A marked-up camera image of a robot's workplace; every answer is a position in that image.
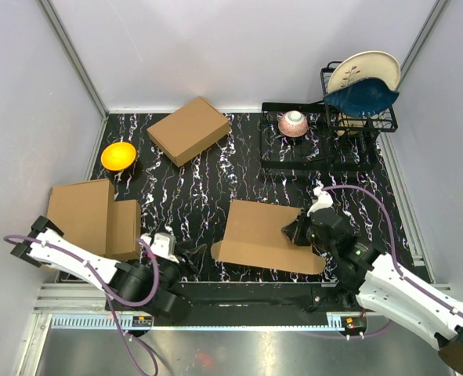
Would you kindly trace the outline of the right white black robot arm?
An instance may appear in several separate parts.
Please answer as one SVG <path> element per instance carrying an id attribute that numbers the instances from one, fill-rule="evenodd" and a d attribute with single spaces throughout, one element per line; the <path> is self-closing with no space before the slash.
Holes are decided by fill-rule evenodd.
<path id="1" fill-rule="evenodd" d="M 295 245 L 333 257 L 341 308 L 360 306 L 385 316 L 430 344 L 448 367 L 463 375 L 463 302 L 394 262 L 331 208 L 302 209 L 282 232 Z"/>

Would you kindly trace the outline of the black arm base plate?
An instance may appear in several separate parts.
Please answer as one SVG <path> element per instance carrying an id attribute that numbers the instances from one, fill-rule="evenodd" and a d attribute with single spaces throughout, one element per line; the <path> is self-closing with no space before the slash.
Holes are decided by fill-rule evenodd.
<path id="1" fill-rule="evenodd" d="M 329 312 L 360 314 L 362 308 L 334 284 L 194 282 L 159 289 L 137 311 L 159 327 L 300 327 L 325 324 Z"/>

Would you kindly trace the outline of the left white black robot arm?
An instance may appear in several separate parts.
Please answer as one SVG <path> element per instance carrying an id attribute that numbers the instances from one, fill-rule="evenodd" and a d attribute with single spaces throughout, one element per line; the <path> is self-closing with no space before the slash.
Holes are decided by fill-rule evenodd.
<path id="1" fill-rule="evenodd" d="M 192 309 L 180 281 L 198 277 L 208 249 L 193 240 L 178 242 L 170 233 L 144 234 L 134 240 L 141 256 L 123 262 L 95 255 L 63 238 L 63 232 L 44 216 L 26 235 L 7 235 L 11 254 L 33 266 L 49 266 L 92 285 L 110 299 L 110 310 L 131 309 L 180 324 Z"/>

